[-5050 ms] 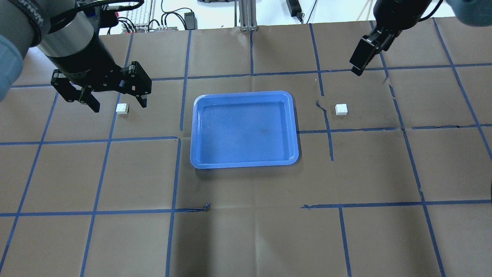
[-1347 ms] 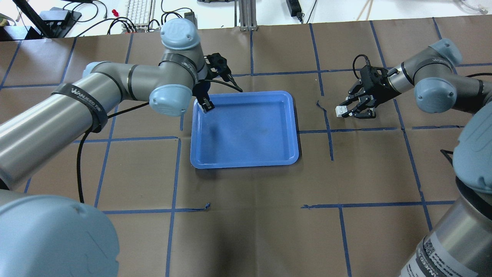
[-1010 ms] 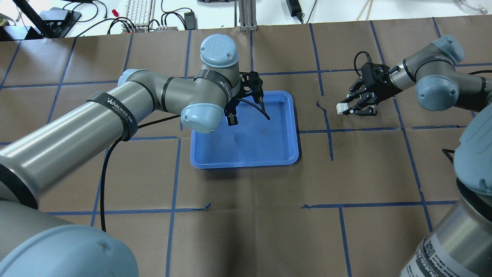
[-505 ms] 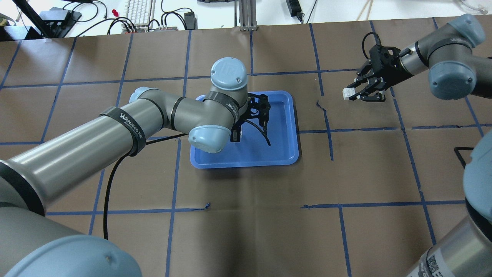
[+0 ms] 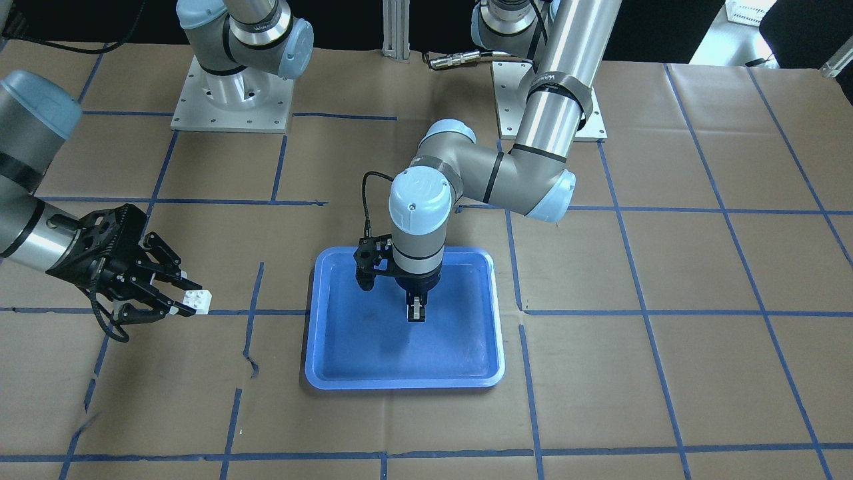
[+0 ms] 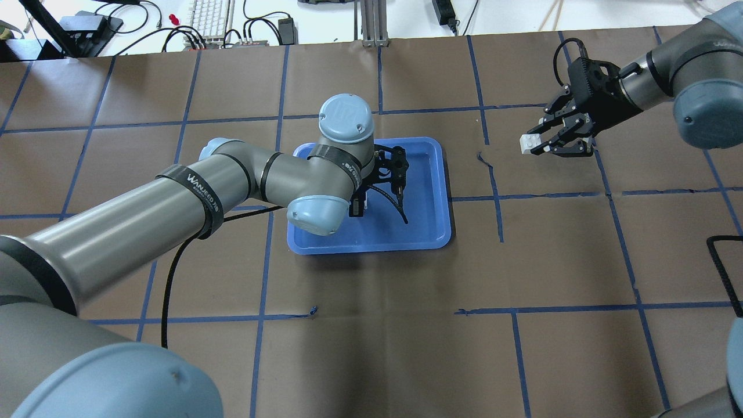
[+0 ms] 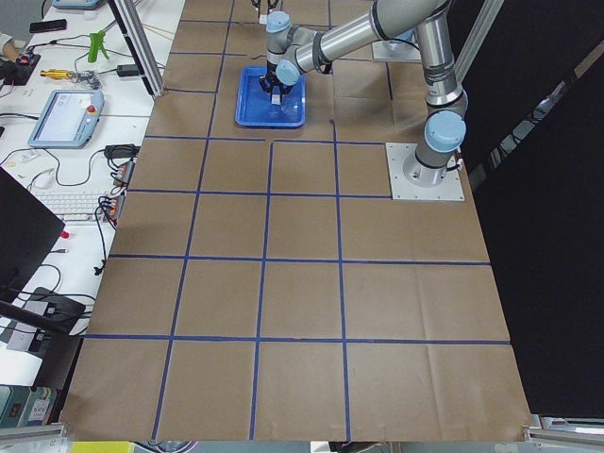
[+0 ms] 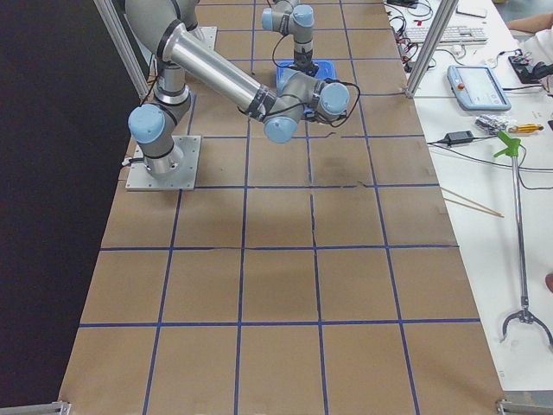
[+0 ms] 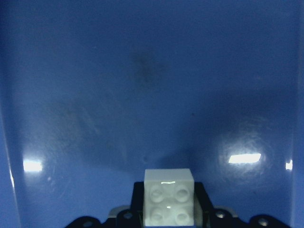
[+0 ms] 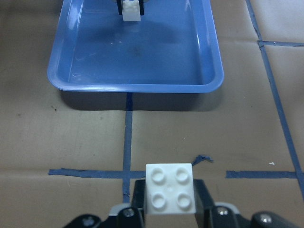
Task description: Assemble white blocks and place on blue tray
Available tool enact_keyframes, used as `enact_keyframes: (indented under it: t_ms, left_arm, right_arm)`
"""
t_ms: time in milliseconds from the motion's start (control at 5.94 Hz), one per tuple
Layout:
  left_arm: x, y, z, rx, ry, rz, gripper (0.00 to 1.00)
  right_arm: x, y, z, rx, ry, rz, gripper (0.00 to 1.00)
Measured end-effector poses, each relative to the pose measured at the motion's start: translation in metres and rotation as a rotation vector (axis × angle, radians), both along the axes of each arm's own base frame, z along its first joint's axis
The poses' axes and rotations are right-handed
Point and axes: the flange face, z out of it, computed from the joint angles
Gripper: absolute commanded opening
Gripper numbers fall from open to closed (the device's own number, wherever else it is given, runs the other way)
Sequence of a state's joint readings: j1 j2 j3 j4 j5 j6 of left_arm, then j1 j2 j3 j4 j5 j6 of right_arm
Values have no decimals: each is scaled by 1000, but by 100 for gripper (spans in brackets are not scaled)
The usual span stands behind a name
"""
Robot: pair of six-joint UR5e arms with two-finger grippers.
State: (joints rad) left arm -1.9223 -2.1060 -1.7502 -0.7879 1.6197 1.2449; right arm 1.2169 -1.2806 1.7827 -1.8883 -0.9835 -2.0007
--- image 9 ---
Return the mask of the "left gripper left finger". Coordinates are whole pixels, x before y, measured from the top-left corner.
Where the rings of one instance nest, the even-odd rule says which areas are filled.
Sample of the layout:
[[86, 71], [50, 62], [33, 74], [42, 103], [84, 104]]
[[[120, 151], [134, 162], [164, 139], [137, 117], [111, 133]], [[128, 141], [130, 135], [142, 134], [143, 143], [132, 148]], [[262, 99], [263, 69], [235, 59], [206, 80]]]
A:
[[118, 209], [107, 220], [101, 222], [90, 216], [78, 217], [67, 228], [143, 228], [144, 183], [135, 182], [131, 204], [126, 209]]

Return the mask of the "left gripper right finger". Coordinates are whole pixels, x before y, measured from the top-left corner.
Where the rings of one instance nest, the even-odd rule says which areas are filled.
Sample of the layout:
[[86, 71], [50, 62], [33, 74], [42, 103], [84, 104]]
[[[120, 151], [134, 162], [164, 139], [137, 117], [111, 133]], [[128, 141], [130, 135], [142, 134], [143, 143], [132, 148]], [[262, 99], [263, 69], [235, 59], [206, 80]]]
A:
[[196, 228], [288, 228], [277, 218], [260, 214], [244, 222], [234, 210], [214, 206], [201, 182], [194, 183], [194, 227]]

